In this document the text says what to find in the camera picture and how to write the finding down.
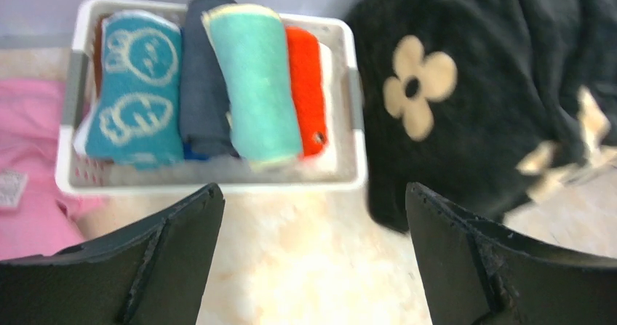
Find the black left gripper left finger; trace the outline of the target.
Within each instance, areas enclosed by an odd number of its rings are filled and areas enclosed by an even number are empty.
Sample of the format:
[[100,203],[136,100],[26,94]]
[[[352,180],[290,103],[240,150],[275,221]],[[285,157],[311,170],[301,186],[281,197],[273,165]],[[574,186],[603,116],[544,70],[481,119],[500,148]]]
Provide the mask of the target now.
[[3,324],[195,324],[225,200],[215,183],[52,256],[1,262]]

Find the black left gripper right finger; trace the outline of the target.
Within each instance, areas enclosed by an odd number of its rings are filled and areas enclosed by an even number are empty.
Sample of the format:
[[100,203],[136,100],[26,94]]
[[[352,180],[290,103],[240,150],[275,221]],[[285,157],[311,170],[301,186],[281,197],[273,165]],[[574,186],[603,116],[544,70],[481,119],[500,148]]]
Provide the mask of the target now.
[[406,191],[434,324],[614,324],[616,261],[518,233],[419,183]]

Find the patterned teal yellow towel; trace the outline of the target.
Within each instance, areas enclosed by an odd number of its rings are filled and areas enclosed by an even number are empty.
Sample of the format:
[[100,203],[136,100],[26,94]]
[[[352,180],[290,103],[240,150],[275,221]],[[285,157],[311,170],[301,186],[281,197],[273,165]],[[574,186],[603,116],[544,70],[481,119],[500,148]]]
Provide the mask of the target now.
[[182,41],[178,25],[144,10],[102,21],[100,94],[75,135],[77,154],[138,169],[183,160]]

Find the white plastic basket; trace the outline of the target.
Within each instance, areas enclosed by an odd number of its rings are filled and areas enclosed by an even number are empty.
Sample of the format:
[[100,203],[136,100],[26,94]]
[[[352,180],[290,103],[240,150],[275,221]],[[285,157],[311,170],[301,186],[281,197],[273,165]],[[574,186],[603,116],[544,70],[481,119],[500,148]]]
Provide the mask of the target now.
[[187,161],[154,171],[109,164],[79,156],[74,133],[83,119],[84,99],[95,96],[95,30],[104,15],[141,9],[174,23],[185,19],[184,4],[146,0],[84,0],[77,12],[57,145],[55,181],[66,193],[81,195],[138,195],[192,192],[216,182],[224,193],[271,190],[357,190],[367,181],[362,90],[350,27],[342,20],[283,14],[286,25],[314,34],[333,52],[333,107],[338,165],[323,172],[316,159],[272,172],[254,172],[244,162],[222,157]]

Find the small teal yellow towel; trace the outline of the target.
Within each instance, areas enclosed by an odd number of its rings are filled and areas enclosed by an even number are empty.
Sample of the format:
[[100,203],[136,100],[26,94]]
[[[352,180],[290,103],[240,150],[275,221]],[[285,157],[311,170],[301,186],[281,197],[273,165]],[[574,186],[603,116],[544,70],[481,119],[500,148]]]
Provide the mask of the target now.
[[303,144],[279,14],[257,4],[226,4],[203,12],[202,24],[226,82],[237,153],[259,167],[296,161]]

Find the orange towel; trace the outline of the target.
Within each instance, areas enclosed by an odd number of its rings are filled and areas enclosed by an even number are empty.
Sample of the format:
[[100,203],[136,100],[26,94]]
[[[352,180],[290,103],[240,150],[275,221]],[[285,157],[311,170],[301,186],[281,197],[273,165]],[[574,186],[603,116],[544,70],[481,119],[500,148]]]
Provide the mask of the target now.
[[302,28],[287,26],[285,34],[302,157],[308,158],[320,154],[328,141],[320,46],[318,39]]

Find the pink towel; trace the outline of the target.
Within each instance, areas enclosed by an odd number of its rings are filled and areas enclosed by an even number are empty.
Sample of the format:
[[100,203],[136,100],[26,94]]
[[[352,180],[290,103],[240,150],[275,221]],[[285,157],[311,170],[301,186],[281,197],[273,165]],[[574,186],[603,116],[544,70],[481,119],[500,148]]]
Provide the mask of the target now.
[[2,260],[84,242],[76,223],[103,203],[68,195],[55,182],[64,92],[59,81],[1,81]]

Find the grey rolled towel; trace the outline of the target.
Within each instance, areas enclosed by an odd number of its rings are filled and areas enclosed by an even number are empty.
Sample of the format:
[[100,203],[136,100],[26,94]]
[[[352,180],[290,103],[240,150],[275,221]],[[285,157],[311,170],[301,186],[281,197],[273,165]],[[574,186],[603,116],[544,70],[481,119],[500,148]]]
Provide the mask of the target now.
[[192,156],[236,156],[227,118],[229,99],[218,59],[202,24],[202,14],[235,0],[190,0],[183,27],[179,130]]

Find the black floral pillow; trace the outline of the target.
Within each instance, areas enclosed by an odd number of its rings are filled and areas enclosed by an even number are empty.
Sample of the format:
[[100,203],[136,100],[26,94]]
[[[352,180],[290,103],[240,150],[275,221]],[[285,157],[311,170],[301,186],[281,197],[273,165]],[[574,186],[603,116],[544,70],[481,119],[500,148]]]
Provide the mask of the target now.
[[616,164],[616,0],[359,0],[368,209],[419,182],[495,221]]

